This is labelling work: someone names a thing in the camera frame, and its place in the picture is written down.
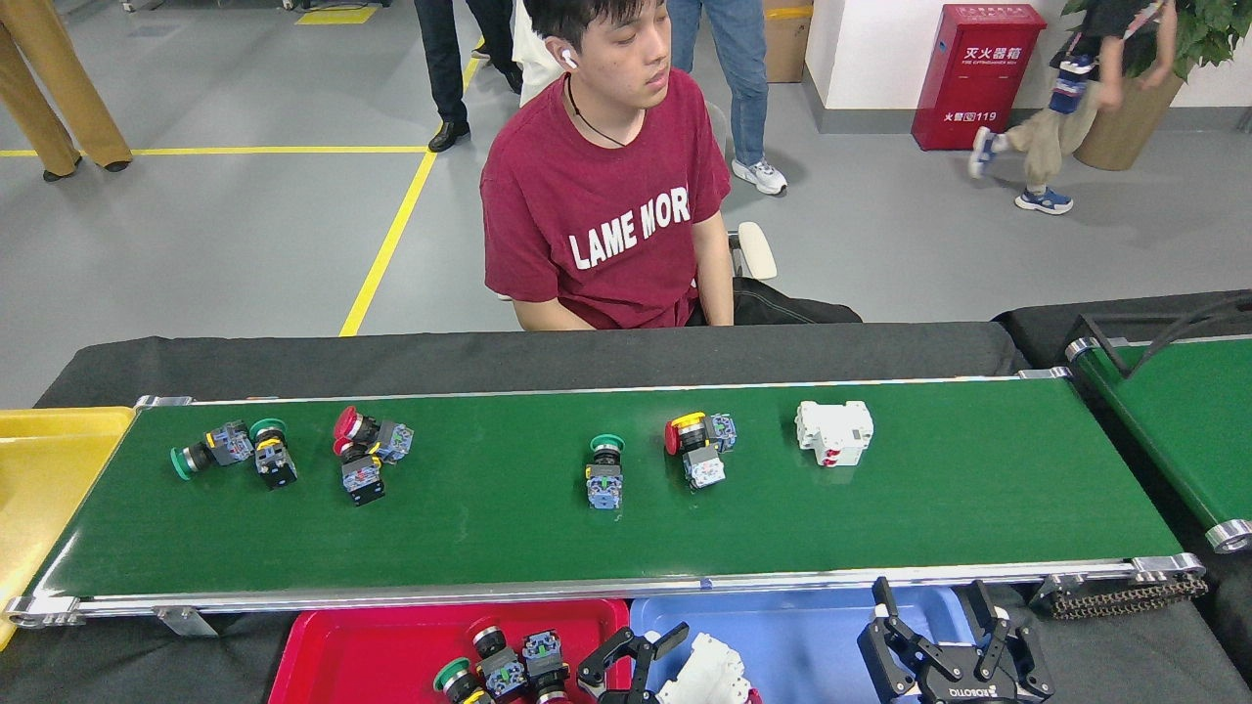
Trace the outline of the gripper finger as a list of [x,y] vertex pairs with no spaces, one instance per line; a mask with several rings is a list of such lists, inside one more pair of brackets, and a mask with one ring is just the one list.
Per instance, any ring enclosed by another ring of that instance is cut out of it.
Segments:
[[858,646],[881,703],[911,694],[933,701],[934,676],[948,676],[948,663],[935,645],[900,618],[888,579],[871,585],[875,601],[871,623],[858,636]]
[[1030,628],[1014,628],[1007,611],[990,600],[987,584],[974,581],[969,588],[973,610],[974,660],[969,666],[980,681],[988,681],[997,670],[1027,679],[1027,691],[1020,698],[1050,698],[1054,691],[1050,669],[1037,634]]
[[595,698],[629,698],[631,686],[611,689],[607,685],[608,668],[621,658],[635,658],[632,643],[635,634],[613,634],[607,641],[577,665],[577,685]]
[[630,628],[623,630],[625,634],[635,634],[632,643],[635,658],[630,658],[632,659],[631,691],[651,691],[646,685],[649,685],[649,670],[651,670],[654,661],[667,655],[675,646],[684,644],[685,638],[689,638],[689,623],[679,623],[676,628],[662,636],[640,636]]

